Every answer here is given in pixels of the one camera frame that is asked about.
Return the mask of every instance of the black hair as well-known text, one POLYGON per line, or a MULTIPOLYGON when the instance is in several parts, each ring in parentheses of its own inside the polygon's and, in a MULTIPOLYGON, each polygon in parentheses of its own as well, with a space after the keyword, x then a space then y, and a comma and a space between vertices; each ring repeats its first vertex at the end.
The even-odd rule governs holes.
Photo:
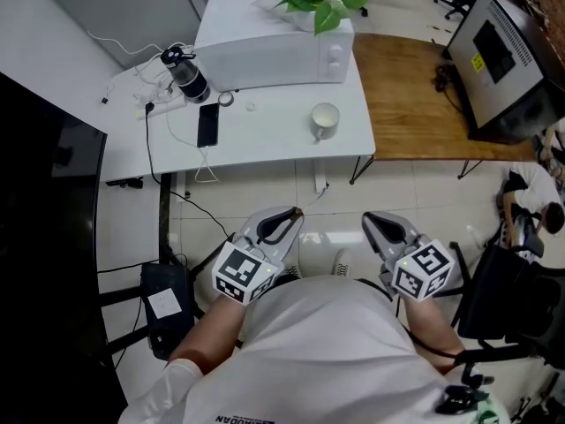
POLYGON ((556 234, 565 223, 563 207, 558 202, 550 202, 546 209, 546 229, 550 234, 556 234))

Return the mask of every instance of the tape roll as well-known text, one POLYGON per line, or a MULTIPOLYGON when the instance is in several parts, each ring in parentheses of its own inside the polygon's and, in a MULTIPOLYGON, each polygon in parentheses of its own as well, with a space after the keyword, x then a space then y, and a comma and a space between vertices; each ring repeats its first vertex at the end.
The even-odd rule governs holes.
POLYGON ((218 103, 223 107, 229 107, 233 103, 233 94, 230 91, 224 91, 218 96, 218 103))

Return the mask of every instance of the wooden table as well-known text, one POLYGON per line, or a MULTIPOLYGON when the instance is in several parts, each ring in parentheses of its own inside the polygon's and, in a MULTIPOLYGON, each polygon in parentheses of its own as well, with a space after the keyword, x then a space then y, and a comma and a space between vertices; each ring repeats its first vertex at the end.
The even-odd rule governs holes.
MULTIPOLYGON (((351 183, 373 160, 465 160, 465 168, 470 160, 536 160, 531 140, 502 145, 467 138, 464 116, 433 85, 436 66, 445 62, 443 49, 396 36, 356 35, 353 53, 376 151, 351 183)), ((450 87, 447 93, 459 106, 455 89, 450 87)))

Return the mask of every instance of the mug handle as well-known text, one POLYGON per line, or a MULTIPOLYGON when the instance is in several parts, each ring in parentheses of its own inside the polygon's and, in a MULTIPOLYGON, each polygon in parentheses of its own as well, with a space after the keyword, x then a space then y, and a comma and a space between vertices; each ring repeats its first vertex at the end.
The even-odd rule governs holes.
POLYGON ((324 133, 324 129, 318 129, 318 132, 316 132, 316 143, 320 143, 321 141, 321 135, 324 133))

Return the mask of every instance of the television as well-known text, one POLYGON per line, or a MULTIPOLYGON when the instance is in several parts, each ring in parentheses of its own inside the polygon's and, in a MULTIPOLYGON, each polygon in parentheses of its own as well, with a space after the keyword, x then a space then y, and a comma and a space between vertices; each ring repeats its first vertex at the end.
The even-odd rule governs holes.
POLYGON ((106 134, 2 73, 0 90, 0 421, 116 422, 95 245, 106 134))

